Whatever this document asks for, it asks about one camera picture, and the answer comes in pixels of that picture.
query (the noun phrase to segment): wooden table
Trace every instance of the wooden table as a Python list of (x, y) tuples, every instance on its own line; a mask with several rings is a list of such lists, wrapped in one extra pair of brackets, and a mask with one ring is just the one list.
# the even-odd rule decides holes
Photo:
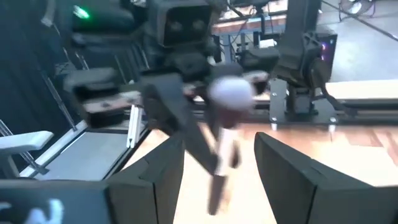
[[(398, 98), (398, 80), (329, 83), (337, 98)], [(267, 95), (258, 98), (266, 99)], [(213, 145), (208, 130), (203, 128)], [(371, 185), (398, 184), (398, 128), (338, 127), (332, 135), (318, 128), (291, 127), (272, 131), (269, 124), (243, 124), (239, 138), (243, 163), (233, 172), (219, 215), (207, 215), (210, 176), (185, 153), (185, 166), (175, 224), (276, 223), (262, 187), (254, 158), (254, 135), (265, 132), (300, 152)], [(167, 139), (159, 131), (150, 134), (130, 164)]]
[[(279, 0), (279, 1), (273, 1), (268, 4), (268, 6), (264, 6), (262, 10), (267, 13), (267, 12), (280, 12), (280, 11), (286, 11), (287, 10), (287, 1), (288, 0)], [(250, 15), (251, 14), (251, 9), (252, 7), (241, 7), (237, 8), (238, 11), (242, 12), (244, 15)], [(224, 14), (221, 20), (223, 19), (232, 19), (236, 18), (238, 15), (232, 11), (228, 11)], [(284, 31), (285, 29), (285, 20), (286, 20), (286, 15), (282, 16), (272, 16), (272, 17), (266, 17), (266, 20), (264, 22), (265, 25), (265, 34), (280, 34)], [(225, 62), (230, 63), (234, 61), (234, 54), (233, 50), (231, 49), (231, 39), (233, 38), (236, 40), (238, 37), (232, 37), (240, 34), (240, 43), (246, 43), (246, 35), (252, 35), (254, 32), (259, 32), (261, 31), (261, 19), (260, 18), (252, 18), (249, 19), (247, 22), (246, 21), (236, 21), (236, 22), (224, 22), (220, 24), (216, 24), (213, 26), (213, 34), (216, 37), (219, 37), (215, 40), (217, 44), (220, 43), (220, 39), (222, 40), (223, 43), (223, 48), (225, 53)], [(258, 39), (259, 36), (257, 35), (256, 37), (253, 36), (253, 41), (256, 42), (256, 39)], [(215, 58), (218, 58), (216, 61), (221, 60), (221, 52), (219, 52), (218, 56), (215, 56)]]
[[(239, 12), (242, 12), (244, 15), (250, 15), (252, 7), (242, 7), (242, 8), (237, 8)], [(287, 0), (279, 0), (279, 1), (272, 1), (269, 3), (268, 6), (264, 6), (262, 10), (267, 13), (267, 12), (279, 12), (279, 11), (286, 11), (287, 10)], [(232, 19), (232, 18), (237, 18), (238, 15), (234, 13), (233, 11), (228, 11), (224, 14), (224, 16), (221, 18), (222, 19)], [(280, 25), (285, 25), (285, 19), (286, 15), (283, 16), (275, 16), (272, 17), (272, 25), (274, 27), (278, 27)], [(260, 29), (261, 28), (261, 21), (259, 19), (254, 19), (251, 21), (248, 21), (246, 24), (244, 24), (244, 21), (236, 21), (236, 22), (225, 22), (225, 23), (220, 23), (216, 24), (213, 27), (213, 33), (214, 34), (233, 34), (233, 33), (238, 33), (239, 30), (241, 30), (242, 25), (244, 25), (243, 29)], [(266, 20), (266, 27), (270, 28), (271, 27), (271, 20), (267, 19)]]

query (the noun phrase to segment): black box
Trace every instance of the black box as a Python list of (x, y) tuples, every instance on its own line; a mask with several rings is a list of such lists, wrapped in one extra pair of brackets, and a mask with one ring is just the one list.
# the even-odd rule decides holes
[(323, 47), (322, 60), (324, 60), (330, 66), (330, 69), (332, 69), (333, 60), (335, 59), (337, 33), (327, 27), (318, 26), (317, 34)]

